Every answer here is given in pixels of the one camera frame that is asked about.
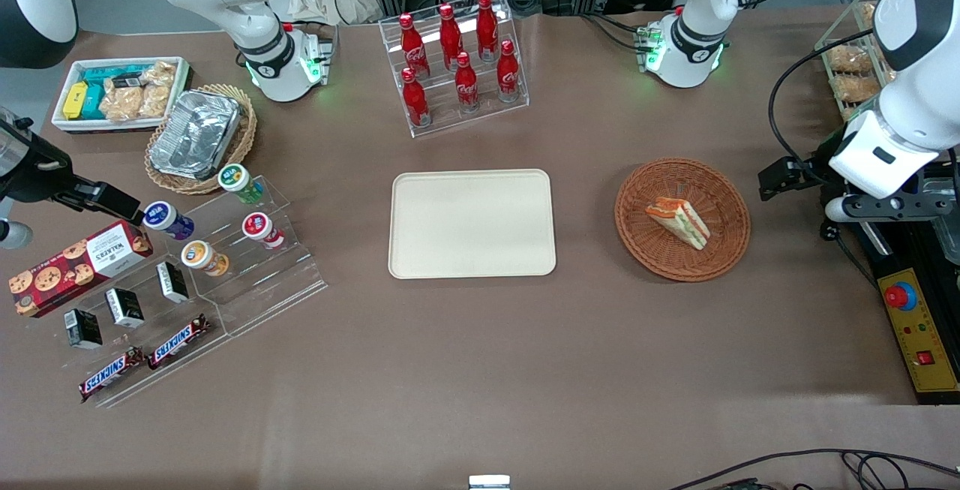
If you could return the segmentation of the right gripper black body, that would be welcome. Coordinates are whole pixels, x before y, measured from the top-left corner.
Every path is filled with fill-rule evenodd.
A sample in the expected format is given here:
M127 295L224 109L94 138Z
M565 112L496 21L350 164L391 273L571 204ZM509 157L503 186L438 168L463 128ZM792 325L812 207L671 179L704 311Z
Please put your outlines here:
M71 159L31 130L33 121L7 108L1 114L1 196L18 203L51 200L75 206Z

